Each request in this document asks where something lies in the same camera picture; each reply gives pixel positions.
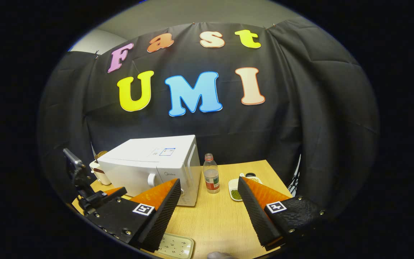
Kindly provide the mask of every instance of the plastic bottle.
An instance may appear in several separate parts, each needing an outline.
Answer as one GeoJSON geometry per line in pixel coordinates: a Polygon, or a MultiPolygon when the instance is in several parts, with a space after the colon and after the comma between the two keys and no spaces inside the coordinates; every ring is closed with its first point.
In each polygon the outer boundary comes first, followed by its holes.
{"type": "Polygon", "coordinates": [[[208,153],[205,155],[203,166],[204,178],[206,181],[207,192],[215,194],[220,191],[220,178],[218,176],[218,166],[213,155],[208,153]]]}

